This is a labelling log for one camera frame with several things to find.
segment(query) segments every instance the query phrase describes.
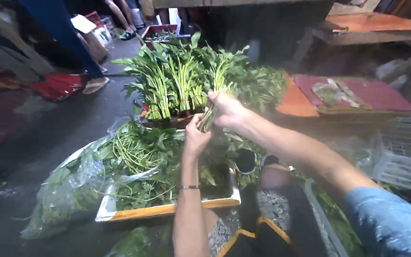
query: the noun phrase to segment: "yellow trim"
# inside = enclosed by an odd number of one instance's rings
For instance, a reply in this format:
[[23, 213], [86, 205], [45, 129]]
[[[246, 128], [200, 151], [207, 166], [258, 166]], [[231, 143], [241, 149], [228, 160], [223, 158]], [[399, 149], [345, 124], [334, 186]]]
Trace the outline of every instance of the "yellow trim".
[[223, 247], [221, 248], [220, 252], [218, 252], [218, 254], [216, 255], [217, 257], [223, 257], [225, 256], [225, 254], [227, 254], [227, 252], [229, 251], [229, 249], [231, 249], [232, 245], [236, 242], [237, 237], [239, 237], [240, 234], [243, 234], [245, 236], [248, 237], [252, 237], [255, 238], [255, 233], [252, 232], [248, 232], [246, 230], [243, 229], [238, 229], [234, 235], [232, 235], [231, 239], [225, 243], [225, 245], [223, 245]]
[[257, 225], [265, 222], [267, 225], [269, 225], [277, 234], [283, 238], [291, 247], [293, 246], [293, 242], [291, 241], [291, 238], [283, 231], [281, 228], [279, 228], [271, 219], [267, 217], [259, 217], [257, 221]]
[[[294, 252], [296, 252], [296, 254], [298, 256], [300, 256], [298, 254], [299, 251], [297, 251], [296, 246], [294, 245], [291, 238], [285, 233], [285, 231], [283, 231], [281, 228], [279, 228], [271, 219], [269, 219], [267, 217], [262, 217], [262, 216], [259, 217], [258, 221], [257, 221], [257, 225], [259, 225], [263, 222], [266, 223], [267, 225], [269, 225], [283, 240], [285, 240], [286, 243], [288, 243], [288, 245], [294, 250]], [[220, 252], [218, 252], [218, 254], [216, 256], [217, 257], [225, 256], [228, 253], [229, 249], [231, 249], [232, 245], [234, 245], [234, 243], [237, 241], [237, 237], [239, 237], [240, 234], [243, 234], [243, 235], [251, 237], [251, 238], [256, 237], [255, 233], [248, 232], [248, 231], [243, 230], [243, 229], [238, 229], [234, 233], [234, 235], [232, 235], [232, 238], [227, 243], [225, 243], [225, 245], [223, 245], [223, 247], [220, 249]]]

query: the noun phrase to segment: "wet floor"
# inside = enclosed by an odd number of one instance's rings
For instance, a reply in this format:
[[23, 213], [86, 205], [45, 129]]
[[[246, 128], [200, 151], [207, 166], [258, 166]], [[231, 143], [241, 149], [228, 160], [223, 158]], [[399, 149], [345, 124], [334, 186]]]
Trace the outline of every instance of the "wet floor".
[[[130, 58], [139, 48], [136, 38], [115, 41], [108, 60]], [[104, 67], [109, 74], [124, 68], [109, 61]], [[111, 83], [103, 89], [91, 95], [78, 93], [56, 104], [0, 146], [0, 167], [7, 173], [0, 178], [0, 256], [102, 257], [135, 226], [134, 222], [103, 225], [90, 217], [53, 238], [24, 240], [19, 235], [29, 222], [21, 219], [31, 215], [36, 193], [49, 172], [77, 149], [105, 136], [116, 118], [132, 112], [131, 100], [125, 100], [126, 93], [121, 91], [131, 78], [109, 78]]]

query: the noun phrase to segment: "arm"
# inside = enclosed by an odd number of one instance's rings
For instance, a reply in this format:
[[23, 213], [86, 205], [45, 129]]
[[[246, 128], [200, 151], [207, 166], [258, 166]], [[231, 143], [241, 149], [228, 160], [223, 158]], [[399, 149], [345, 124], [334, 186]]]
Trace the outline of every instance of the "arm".
[[341, 203], [357, 187], [377, 187], [371, 179], [323, 143], [304, 134], [281, 128], [244, 108], [233, 96], [210, 93], [218, 107], [215, 124], [230, 128], [267, 149], [278, 158], [308, 172]]
[[379, 188], [326, 145], [280, 128], [245, 109], [228, 94], [209, 93], [218, 108], [214, 122], [309, 172], [339, 203], [374, 256], [411, 256], [411, 204]]
[[[197, 186], [198, 156], [211, 138], [211, 133], [197, 129], [202, 114], [196, 114], [186, 127], [186, 141], [182, 155], [181, 186]], [[199, 189], [181, 189], [174, 218], [174, 253], [178, 257], [209, 256], [206, 223], [202, 213]]]

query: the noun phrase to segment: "denim shirt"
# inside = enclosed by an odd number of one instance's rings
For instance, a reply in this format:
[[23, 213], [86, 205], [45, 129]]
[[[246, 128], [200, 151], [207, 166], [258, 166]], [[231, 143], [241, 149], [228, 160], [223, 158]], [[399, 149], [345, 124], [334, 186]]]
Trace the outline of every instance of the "denim shirt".
[[411, 204], [380, 188], [356, 188], [344, 211], [364, 246], [379, 256], [411, 256]]

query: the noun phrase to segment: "bracelet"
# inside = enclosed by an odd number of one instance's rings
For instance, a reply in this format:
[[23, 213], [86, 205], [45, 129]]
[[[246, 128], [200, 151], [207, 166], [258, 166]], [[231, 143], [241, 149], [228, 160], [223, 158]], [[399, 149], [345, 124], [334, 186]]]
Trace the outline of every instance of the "bracelet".
[[198, 186], [180, 186], [179, 189], [199, 189]]

